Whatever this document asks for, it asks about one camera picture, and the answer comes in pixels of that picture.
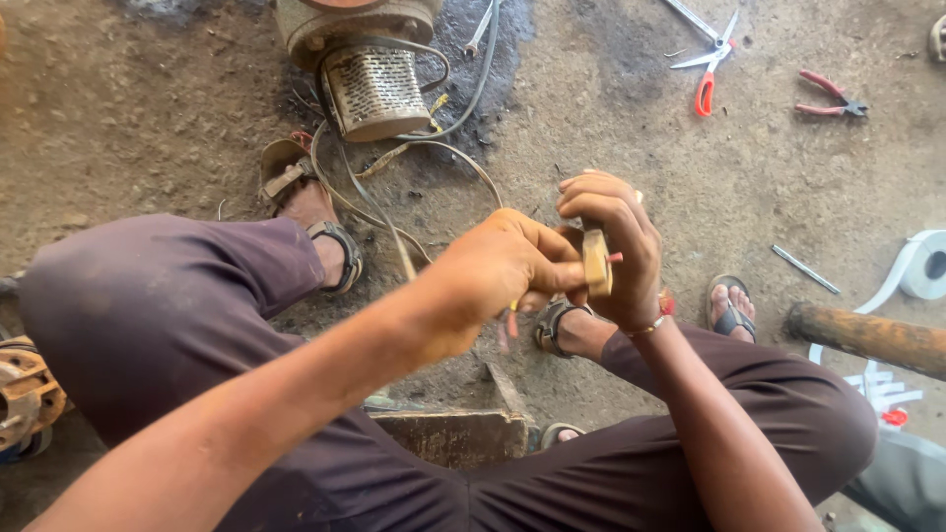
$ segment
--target orange scissors handle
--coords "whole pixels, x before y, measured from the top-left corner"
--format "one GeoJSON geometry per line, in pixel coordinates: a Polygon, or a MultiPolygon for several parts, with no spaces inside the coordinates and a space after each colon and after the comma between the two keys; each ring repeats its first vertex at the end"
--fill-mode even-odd
{"type": "Polygon", "coordinates": [[[712,115],[712,88],[716,84],[711,71],[703,75],[700,85],[696,87],[696,102],[693,107],[700,116],[712,115]]]}

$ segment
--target hand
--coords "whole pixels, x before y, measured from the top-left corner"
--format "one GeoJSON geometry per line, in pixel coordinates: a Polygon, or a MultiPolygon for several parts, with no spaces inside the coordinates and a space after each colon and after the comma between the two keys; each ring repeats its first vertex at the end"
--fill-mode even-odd
{"type": "MultiPolygon", "coordinates": [[[[426,300],[438,294],[428,305],[439,330],[430,333],[450,336],[441,339],[450,345],[442,350],[456,354],[472,343],[483,323],[513,301],[548,301],[555,293],[584,285],[585,266],[571,243],[507,208],[450,244],[408,290],[426,300]]],[[[575,303],[583,304],[584,299],[575,303]]]]}
{"type": "Polygon", "coordinates": [[[608,251],[624,254],[623,262],[612,264],[611,295],[593,297],[588,303],[625,332],[652,326],[660,314],[663,244],[634,188],[611,174],[585,170],[585,174],[563,181],[559,190],[562,197],[555,207],[562,218],[585,217],[603,223],[608,251]]]}

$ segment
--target brown sandal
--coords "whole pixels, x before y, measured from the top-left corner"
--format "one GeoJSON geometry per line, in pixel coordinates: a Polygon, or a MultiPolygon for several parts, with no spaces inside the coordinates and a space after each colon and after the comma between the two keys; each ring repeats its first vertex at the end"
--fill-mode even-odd
{"type": "MultiPolygon", "coordinates": [[[[283,203],[295,189],[295,183],[308,179],[318,181],[308,151],[298,143],[282,138],[263,149],[259,160],[259,199],[266,206],[271,218],[283,207],[283,203]]],[[[321,236],[330,237],[342,246],[345,252],[342,280],[334,287],[322,288],[322,291],[337,295],[348,292],[364,270],[361,249],[355,240],[340,225],[329,221],[310,225],[306,233],[313,240],[321,236]]]]}
{"type": "Polygon", "coordinates": [[[563,359],[575,358],[574,354],[567,353],[558,346],[558,322],[561,321],[562,316],[572,310],[584,310],[588,314],[594,315],[588,305],[575,307],[565,297],[550,301],[545,309],[538,314],[535,342],[543,351],[563,359]]]}
{"type": "Polygon", "coordinates": [[[364,269],[364,262],[361,259],[361,249],[355,243],[355,239],[345,232],[337,223],[326,220],[318,222],[306,230],[308,236],[315,240],[318,237],[326,236],[337,241],[345,252],[345,262],[342,269],[342,280],[339,284],[330,288],[322,288],[322,292],[341,295],[348,292],[355,281],[361,277],[361,271],[364,269]]]}
{"type": "Polygon", "coordinates": [[[298,143],[281,138],[263,149],[259,157],[259,200],[270,218],[276,217],[295,182],[306,179],[316,179],[315,168],[308,151],[298,143]]]}

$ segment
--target concrete floor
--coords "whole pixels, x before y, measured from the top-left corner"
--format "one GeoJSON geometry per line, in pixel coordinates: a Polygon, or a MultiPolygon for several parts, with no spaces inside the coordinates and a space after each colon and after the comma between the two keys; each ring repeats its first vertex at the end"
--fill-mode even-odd
{"type": "MultiPolygon", "coordinates": [[[[438,24],[471,21],[484,4],[448,0],[438,24]]],[[[182,5],[195,9],[177,21],[184,26],[99,0],[0,4],[10,38],[0,61],[0,273],[25,267],[48,242],[138,214],[211,220],[226,198],[225,221],[263,218],[254,199],[259,150],[311,120],[287,104],[291,69],[272,14],[253,3],[182,5]]],[[[736,7],[688,5],[719,29],[736,7]]],[[[495,80],[501,90],[453,142],[484,164],[506,203],[549,224],[558,223],[559,179],[588,167],[621,175],[645,193],[665,238],[664,277],[683,320],[703,324],[707,283],[733,273],[752,291],[760,342],[805,352],[782,329],[792,303],[853,309],[881,285],[905,238],[946,228],[946,69],[924,53],[946,2],[744,0],[739,8],[739,47],[717,70],[714,115],[699,118],[692,96],[702,71],[667,67],[703,52],[704,41],[665,3],[511,0],[503,9],[515,10],[515,23],[504,29],[525,41],[507,37],[500,46],[499,71],[510,82],[495,80]],[[662,55],[681,48],[689,50],[662,55]],[[913,51],[916,58],[899,57],[913,51]],[[800,68],[867,101],[870,118],[795,113],[795,103],[831,101],[800,68]],[[479,145],[474,130],[491,144],[479,145]],[[832,295],[789,266],[773,243],[843,292],[832,295]]],[[[451,114],[465,102],[465,86],[453,90],[451,114]]],[[[357,164],[381,152],[366,148],[357,164]]],[[[416,153],[378,180],[381,201],[432,242],[433,254],[490,209],[488,194],[439,154],[416,153]]],[[[371,282],[335,300],[313,296],[274,320],[277,328],[316,335],[399,281],[386,237],[349,224],[364,241],[371,282]]],[[[946,300],[898,293],[876,314],[946,328],[944,310],[946,300]]],[[[14,305],[0,306],[0,321],[20,327],[14,305]]],[[[483,338],[476,348],[494,347],[483,338]]],[[[502,363],[540,422],[596,429],[665,412],[600,368],[545,356],[527,339],[502,363]]],[[[864,362],[826,353],[826,365],[852,375],[864,362]]],[[[905,405],[904,429],[946,445],[944,385],[895,373],[926,394],[905,405]]],[[[494,406],[482,377],[465,354],[397,383],[393,394],[494,406]]],[[[0,531],[19,530],[102,452],[78,414],[58,422],[56,434],[47,453],[0,470],[0,531]]],[[[818,510],[851,527],[864,513],[840,496],[818,510]]]]}

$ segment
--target sandal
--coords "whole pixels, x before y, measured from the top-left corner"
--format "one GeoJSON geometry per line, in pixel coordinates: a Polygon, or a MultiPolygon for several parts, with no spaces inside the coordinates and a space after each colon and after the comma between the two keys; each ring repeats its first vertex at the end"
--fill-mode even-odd
{"type": "Polygon", "coordinates": [[[558,445],[559,443],[563,443],[558,441],[558,435],[561,434],[562,431],[567,430],[573,430],[578,433],[579,436],[587,434],[586,431],[583,431],[574,425],[569,425],[568,423],[553,423],[552,425],[549,425],[544,431],[542,431],[542,440],[539,444],[539,449],[545,451],[547,449],[551,449],[553,446],[558,445]]]}
{"type": "Polygon", "coordinates": [[[355,243],[355,239],[345,232],[340,225],[334,222],[318,222],[309,226],[306,230],[310,239],[317,239],[322,235],[330,237],[337,241],[345,252],[345,262],[342,269],[342,280],[339,284],[330,288],[322,288],[322,292],[342,295],[348,292],[355,281],[361,277],[364,270],[364,262],[361,259],[361,249],[355,243]]]}
{"type": "Polygon", "coordinates": [[[575,307],[565,297],[550,301],[538,315],[538,325],[535,327],[535,342],[543,351],[563,359],[575,358],[574,354],[566,353],[558,346],[558,322],[571,310],[584,310],[592,316],[588,305],[575,307]]]}
{"type": "Polygon", "coordinates": [[[930,31],[930,59],[946,62],[946,15],[937,20],[930,31]]]}
{"type": "MultiPolygon", "coordinates": [[[[293,140],[282,138],[271,142],[263,149],[259,161],[259,199],[266,206],[271,218],[282,208],[283,203],[300,180],[316,179],[315,168],[308,151],[293,140]]],[[[342,280],[339,284],[322,288],[322,292],[341,295],[348,292],[361,277],[364,261],[355,239],[335,222],[318,222],[306,229],[310,239],[327,236],[337,241],[345,252],[342,280]]]]}
{"type": "Polygon", "coordinates": [[[292,185],[305,179],[315,179],[315,168],[305,148],[287,138],[266,145],[259,157],[259,200],[270,218],[276,217],[292,185]]]}
{"type": "Polygon", "coordinates": [[[743,291],[746,297],[749,295],[749,289],[745,287],[745,283],[740,280],[739,277],[735,275],[717,275],[710,283],[709,288],[707,289],[707,325],[709,325],[709,330],[717,334],[722,334],[723,336],[728,336],[730,332],[736,327],[745,328],[749,331],[749,334],[752,335],[752,341],[756,340],[756,325],[752,323],[752,320],[742,312],[736,310],[735,305],[732,304],[732,301],[729,301],[729,308],[726,312],[723,312],[723,315],[716,320],[716,323],[712,323],[712,291],[716,286],[723,285],[727,289],[734,286],[739,287],[743,291]]]}

